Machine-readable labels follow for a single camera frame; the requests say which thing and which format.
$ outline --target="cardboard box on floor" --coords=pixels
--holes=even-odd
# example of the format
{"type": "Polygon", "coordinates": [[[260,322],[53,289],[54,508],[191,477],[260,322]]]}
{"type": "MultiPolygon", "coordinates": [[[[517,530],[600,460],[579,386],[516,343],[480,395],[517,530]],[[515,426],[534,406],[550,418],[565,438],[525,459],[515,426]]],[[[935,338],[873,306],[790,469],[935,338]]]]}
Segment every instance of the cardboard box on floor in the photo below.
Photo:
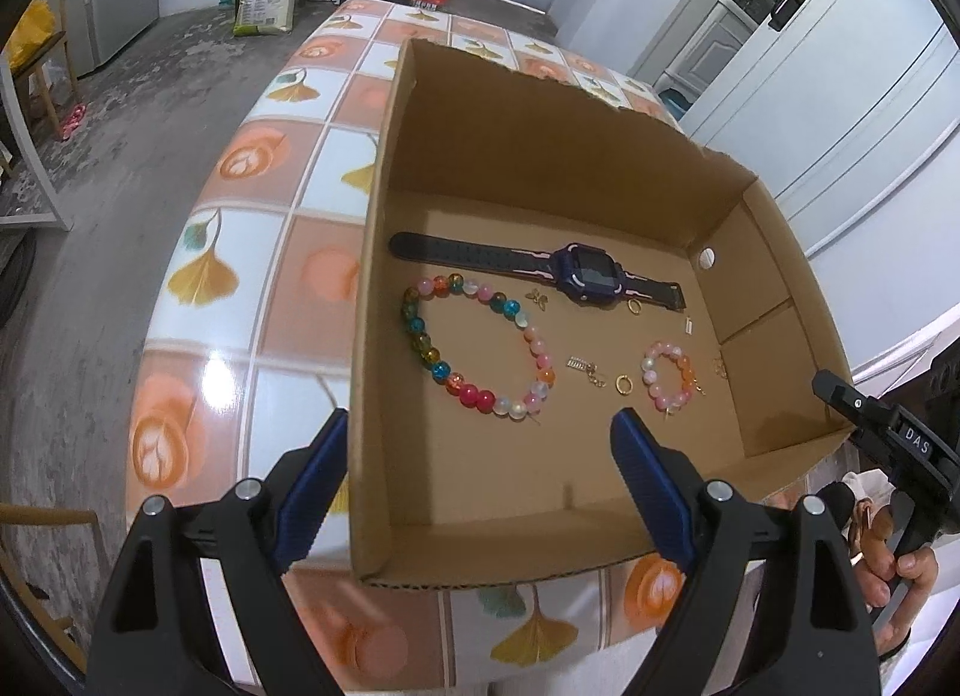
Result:
{"type": "MultiPolygon", "coordinates": [[[[421,305],[454,370],[522,395],[535,364],[504,317],[462,296],[421,305]]],[[[653,549],[611,459],[611,416],[632,406],[704,478],[760,501],[847,435],[810,391],[818,368],[848,378],[827,304],[757,177],[656,119],[572,86],[409,41],[384,122],[357,305],[349,423],[350,547],[367,584],[458,587],[534,581],[653,549]],[[520,300],[544,332],[557,381],[532,421],[466,409],[411,351],[400,295],[440,266],[392,258],[411,230],[480,244],[602,247],[625,269],[683,287],[685,315],[580,306],[529,283],[475,274],[520,300]],[[700,253],[715,263],[703,269],[700,253]],[[654,341],[678,343],[704,395],[669,419],[640,384],[654,341]],[[611,379],[597,389],[575,355],[611,379]],[[723,358],[728,378],[714,370],[723,358]],[[635,381],[630,396],[613,378],[635,381]]],[[[669,391],[680,375],[664,359],[669,391]]]]}

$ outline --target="beaded bracelet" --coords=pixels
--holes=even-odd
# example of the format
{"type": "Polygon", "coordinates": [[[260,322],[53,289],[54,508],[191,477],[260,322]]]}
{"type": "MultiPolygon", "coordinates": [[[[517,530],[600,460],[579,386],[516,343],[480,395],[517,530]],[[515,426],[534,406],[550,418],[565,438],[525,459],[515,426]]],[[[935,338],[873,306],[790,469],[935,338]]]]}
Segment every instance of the beaded bracelet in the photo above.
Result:
{"type": "Polygon", "coordinates": [[[421,279],[414,287],[408,287],[403,293],[400,317],[410,334],[411,346],[424,361],[434,381],[444,385],[451,395],[458,396],[464,406],[469,409],[476,408],[484,415],[493,412],[501,418],[510,416],[510,419],[517,422],[527,415],[535,415],[541,411],[542,402],[556,379],[553,359],[546,351],[546,343],[539,330],[530,324],[529,314],[520,308],[518,301],[508,300],[504,293],[495,293],[488,284],[479,284],[473,279],[464,280],[461,274],[450,274],[421,279]],[[496,314],[503,314],[517,328],[523,330],[523,338],[526,338],[531,354],[536,357],[538,370],[536,381],[522,399],[511,401],[505,395],[494,395],[488,389],[478,389],[476,385],[469,384],[464,375],[452,370],[448,362],[440,360],[440,351],[431,343],[424,319],[419,315],[419,303],[433,295],[446,298],[451,294],[475,298],[490,306],[496,314]]]}
{"type": "Polygon", "coordinates": [[[688,402],[693,391],[699,389],[697,386],[697,375],[693,372],[693,366],[690,365],[690,358],[683,354],[683,349],[674,346],[672,343],[656,341],[644,353],[643,360],[640,361],[640,368],[643,370],[643,384],[647,386],[647,392],[652,399],[656,411],[674,413],[680,411],[688,402]],[[680,379],[683,379],[683,386],[680,392],[672,396],[664,394],[664,388],[659,384],[659,376],[654,370],[656,358],[664,356],[668,360],[675,362],[680,370],[680,379]]]}

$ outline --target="table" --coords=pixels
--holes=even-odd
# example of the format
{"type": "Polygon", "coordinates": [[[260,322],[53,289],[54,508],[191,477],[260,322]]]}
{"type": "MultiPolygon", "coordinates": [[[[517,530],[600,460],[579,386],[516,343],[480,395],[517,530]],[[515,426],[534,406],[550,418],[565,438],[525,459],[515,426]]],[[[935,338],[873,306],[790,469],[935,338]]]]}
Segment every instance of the table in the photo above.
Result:
{"type": "MultiPolygon", "coordinates": [[[[440,12],[343,4],[253,106],[173,252],[133,403],[130,519],[153,493],[193,504],[265,476],[349,403],[377,134],[410,37],[579,85],[679,129],[649,86],[558,47],[440,12]]],[[[347,493],[285,578],[344,689],[469,685],[574,661],[661,624],[680,589],[656,555],[505,589],[369,589],[349,573],[347,493]]],[[[203,569],[232,673],[255,683],[218,565],[203,569]]]]}

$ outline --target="concrete floor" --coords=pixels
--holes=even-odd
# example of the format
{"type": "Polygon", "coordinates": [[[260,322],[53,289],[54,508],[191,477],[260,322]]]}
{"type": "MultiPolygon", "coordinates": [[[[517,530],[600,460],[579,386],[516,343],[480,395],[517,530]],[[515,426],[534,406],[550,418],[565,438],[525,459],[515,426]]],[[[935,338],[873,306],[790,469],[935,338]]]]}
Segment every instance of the concrete floor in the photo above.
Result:
{"type": "MultiPolygon", "coordinates": [[[[88,115],[75,136],[40,147],[74,226],[40,231],[26,293],[0,331],[0,499],[94,509],[111,560],[133,382],[176,239],[237,125],[332,8],[312,5],[280,37],[234,39],[232,15],[215,9],[162,19],[82,81],[88,115]]],[[[11,186],[4,211],[32,205],[11,186]]],[[[87,640],[102,560],[90,531],[4,534],[54,616],[73,616],[87,640]]]]}

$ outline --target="yellow bag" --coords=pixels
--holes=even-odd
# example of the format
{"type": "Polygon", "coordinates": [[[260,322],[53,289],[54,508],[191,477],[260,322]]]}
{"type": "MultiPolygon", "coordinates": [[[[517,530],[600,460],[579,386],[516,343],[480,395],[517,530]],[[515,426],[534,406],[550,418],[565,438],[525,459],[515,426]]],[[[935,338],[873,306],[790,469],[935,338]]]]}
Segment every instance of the yellow bag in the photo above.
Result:
{"type": "Polygon", "coordinates": [[[10,69],[16,71],[30,59],[43,42],[54,34],[54,29],[56,18],[50,6],[42,0],[31,0],[7,42],[10,69]]]}

